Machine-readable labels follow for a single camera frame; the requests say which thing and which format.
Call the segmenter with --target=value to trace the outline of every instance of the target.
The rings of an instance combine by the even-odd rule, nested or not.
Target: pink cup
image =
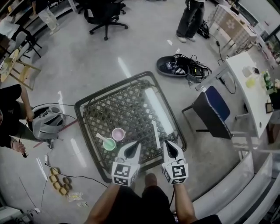
[[[121,128],[115,128],[113,131],[112,131],[112,137],[114,140],[116,141],[121,141],[123,140],[123,138],[125,137],[126,135],[126,132],[121,129]]]

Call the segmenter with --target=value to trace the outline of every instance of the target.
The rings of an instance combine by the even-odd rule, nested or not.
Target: white cube
[[[181,184],[186,181],[189,176],[188,164],[163,163],[163,174],[170,184]]]
[[[113,162],[112,181],[115,184],[130,186],[137,177],[139,164],[125,164]]]

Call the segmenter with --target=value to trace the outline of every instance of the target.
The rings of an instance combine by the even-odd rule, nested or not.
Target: wristband
[[[13,140],[13,142],[12,142],[12,149],[13,149],[13,150],[14,150],[14,147],[13,147],[14,142],[17,142],[17,141],[16,141],[16,140]]]

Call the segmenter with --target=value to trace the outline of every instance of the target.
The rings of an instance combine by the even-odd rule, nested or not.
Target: blue seat cushion
[[[215,108],[223,121],[225,121],[231,112],[222,96],[218,93],[214,86],[210,86],[205,93],[212,107]]]

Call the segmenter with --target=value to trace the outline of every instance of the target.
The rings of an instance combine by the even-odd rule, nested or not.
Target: glass table
[[[87,147],[106,183],[111,182],[112,164],[127,143],[142,144],[139,172],[163,162],[163,141],[175,142],[183,151],[187,148],[178,122],[151,72],[127,78],[79,100],[75,112]],[[157,147],[152,121],[156,122],[161,148]],[[116,142],[114,150],[107,151],[95,135],[112,138],[116,127],[125,130],[126,136]]]

